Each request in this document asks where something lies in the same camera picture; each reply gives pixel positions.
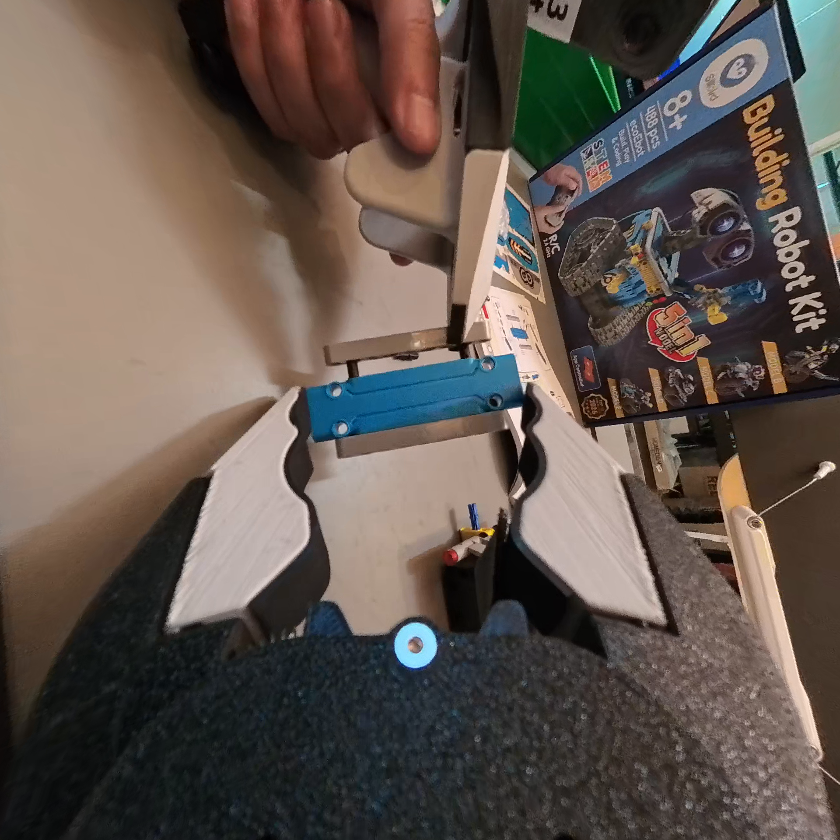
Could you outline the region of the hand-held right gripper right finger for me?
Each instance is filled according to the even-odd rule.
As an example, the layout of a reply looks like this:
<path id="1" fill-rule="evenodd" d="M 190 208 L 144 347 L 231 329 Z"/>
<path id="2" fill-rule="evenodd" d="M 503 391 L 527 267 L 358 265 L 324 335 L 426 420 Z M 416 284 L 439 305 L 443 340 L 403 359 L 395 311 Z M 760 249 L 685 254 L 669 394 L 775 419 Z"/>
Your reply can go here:
<path id="1" fill-rule="evenodd" d="M 666 627 L 626 473 L 535 384 L 523 395 L 521 432 L 513 544 L 589 614 Z"/>

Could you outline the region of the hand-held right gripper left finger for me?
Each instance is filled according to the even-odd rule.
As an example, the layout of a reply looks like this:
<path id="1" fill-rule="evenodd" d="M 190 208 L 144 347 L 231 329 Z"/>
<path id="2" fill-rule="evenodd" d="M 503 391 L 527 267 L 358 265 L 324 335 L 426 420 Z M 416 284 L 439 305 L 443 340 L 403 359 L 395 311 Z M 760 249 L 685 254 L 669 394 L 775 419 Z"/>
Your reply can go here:
<path id="1" fill-rule="evenodd" d="M 290 634 L 321 600 L 330 561 L 307 494 L 310 431 L 306 394 L 293 387 L 213 465 L 168 634 L 228 620 Z"/>

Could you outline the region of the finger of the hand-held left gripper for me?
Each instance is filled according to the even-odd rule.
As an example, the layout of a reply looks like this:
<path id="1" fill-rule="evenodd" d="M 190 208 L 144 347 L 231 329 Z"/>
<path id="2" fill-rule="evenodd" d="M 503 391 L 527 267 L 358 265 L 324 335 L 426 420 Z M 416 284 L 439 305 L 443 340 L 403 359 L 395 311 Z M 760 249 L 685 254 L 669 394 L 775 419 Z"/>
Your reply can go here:
<path id="1" fill-rule="evenodd" d="M 450 277 L 450 344 L 467 342 L 487 298 L 508 170 L 509 150 L 476 149 L 466 155 L 455 263 Z"/>

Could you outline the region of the grey perforated building beam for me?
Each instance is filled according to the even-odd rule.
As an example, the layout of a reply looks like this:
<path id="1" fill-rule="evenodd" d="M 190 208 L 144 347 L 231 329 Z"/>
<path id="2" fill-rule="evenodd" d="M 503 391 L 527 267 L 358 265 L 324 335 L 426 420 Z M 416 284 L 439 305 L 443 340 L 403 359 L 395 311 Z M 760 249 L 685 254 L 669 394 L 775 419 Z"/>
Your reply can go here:
<path id="1" fill-rule="evenodd" d="M 461 341 L 450 340 L 447 327 L 439 327 L 328 344 L 323 348 L 323 355 L 327 366 L 338 366 L 434 350 L 465 354 L 470 346 L 487 341 L 490 341 L 489 323 L 479 319 Z"/>
<path id="2" fill-rule="evenodd" d="M 443 443 L 449 440 L 470 438 L 501 432 L 510 432 L 522 447 L 521 408 L 503 412 L 483 413 L 337 438 L 334 443 L 340 459 L 361 457 L 377 453 L 422 445 Z"/>

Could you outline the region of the blue perforated building beam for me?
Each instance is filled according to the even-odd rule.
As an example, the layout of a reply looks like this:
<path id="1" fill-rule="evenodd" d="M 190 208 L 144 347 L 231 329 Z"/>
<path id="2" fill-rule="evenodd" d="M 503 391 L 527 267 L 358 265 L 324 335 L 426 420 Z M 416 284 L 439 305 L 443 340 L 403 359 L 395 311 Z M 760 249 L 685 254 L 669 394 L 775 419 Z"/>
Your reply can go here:
<path id="1" fill-rule="evenodd" d="M 516 357 L 491 355 L 361 375 L 306 389 L 311 437 L 326 442 L 521 407 Z"/>

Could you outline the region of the grey desk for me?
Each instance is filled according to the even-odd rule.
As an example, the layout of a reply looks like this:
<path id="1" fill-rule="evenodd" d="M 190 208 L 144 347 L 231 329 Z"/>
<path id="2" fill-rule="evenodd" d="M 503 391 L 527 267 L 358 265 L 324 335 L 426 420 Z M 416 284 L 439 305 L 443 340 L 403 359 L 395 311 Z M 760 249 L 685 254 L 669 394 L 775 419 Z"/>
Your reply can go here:
<path id="1" fill-rule="evenodd" d="M 13 733 L 102 582 L 325 344 L 431 329 L 343 160 L 251 139 L 174 2 L 2 2 L 2 593 Z"/>

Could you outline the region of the person's left hand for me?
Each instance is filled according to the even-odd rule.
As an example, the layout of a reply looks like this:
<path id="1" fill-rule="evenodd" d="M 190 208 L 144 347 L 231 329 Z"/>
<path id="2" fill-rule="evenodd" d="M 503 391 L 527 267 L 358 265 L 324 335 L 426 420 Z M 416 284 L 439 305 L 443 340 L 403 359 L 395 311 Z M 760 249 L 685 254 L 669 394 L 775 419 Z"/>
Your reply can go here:
<path id="1" fill-rule="evenodd" d="M 234 61 L 280 140 L 329 160 L 391 131 L 429 156 L 440 51 L 427 1 L 226 1 Z"/>

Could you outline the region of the blue sticker sheet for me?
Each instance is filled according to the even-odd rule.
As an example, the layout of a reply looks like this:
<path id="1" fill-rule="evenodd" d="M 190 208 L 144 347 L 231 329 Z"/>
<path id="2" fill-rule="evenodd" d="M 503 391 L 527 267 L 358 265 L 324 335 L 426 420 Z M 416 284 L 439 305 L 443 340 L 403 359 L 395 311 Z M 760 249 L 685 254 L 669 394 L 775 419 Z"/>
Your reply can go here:
<path id="1" fill-rule="evenodd" d="M 493 270 L 531 297 L 545 302 L 538 244 L 530 207 L 508 185 L 500 211 Z"/>

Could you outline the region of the green plastic bin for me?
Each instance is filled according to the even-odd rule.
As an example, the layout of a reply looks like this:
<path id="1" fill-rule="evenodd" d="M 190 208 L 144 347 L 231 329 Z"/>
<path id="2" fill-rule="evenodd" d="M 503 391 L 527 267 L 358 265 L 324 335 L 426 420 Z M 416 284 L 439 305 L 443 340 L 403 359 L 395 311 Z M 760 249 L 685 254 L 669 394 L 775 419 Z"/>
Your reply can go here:
<path id="1" fill-rule="evenodd" d="M 513 147 L 535 170 L 612 121 L 619 102 L 611 66 L 528 30 Z"/>

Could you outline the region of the open instruction booklet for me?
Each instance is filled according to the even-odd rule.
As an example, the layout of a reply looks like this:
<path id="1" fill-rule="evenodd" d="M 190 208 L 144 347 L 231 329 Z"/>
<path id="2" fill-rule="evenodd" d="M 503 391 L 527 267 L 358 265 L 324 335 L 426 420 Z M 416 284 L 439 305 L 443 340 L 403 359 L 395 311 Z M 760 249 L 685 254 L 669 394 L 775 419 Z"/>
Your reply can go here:
<path id="1" fill-rule="evenodd" d="M 578 423 L 581 412 L 564 356 L 558 319 L 546 304 L 524 293 L 493 286 L 482 308 L 490 330 L 484 354 L 512 354 L 521 388 L 530 383 L 542 389 Z"/>

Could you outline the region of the grey black motor block assembly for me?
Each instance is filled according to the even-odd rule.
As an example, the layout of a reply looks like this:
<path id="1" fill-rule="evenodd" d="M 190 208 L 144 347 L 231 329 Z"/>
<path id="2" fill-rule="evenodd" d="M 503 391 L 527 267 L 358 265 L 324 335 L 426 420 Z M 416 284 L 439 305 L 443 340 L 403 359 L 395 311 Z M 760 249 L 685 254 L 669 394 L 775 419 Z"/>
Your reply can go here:
<path id="1" fill-rule="evenodd" d="M 477 504 L 468 504 L 469 525 L 443 551 L 442 586 L 448 627 L 455 634 L 477 633 L 493 602 L 496 530 L 483 524 Z"/>

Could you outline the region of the dark blue toy set box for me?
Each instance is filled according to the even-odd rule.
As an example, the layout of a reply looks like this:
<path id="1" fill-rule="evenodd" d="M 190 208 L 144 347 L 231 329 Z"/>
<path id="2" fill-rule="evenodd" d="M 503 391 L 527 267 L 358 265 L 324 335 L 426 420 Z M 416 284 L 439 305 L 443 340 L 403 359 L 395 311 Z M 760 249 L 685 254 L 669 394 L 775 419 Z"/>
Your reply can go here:
<path id="1" fill-rule="evenodd" d="M 838 271 L 776 3 L 528 184 L 583 425 L 838 395 Z"/>

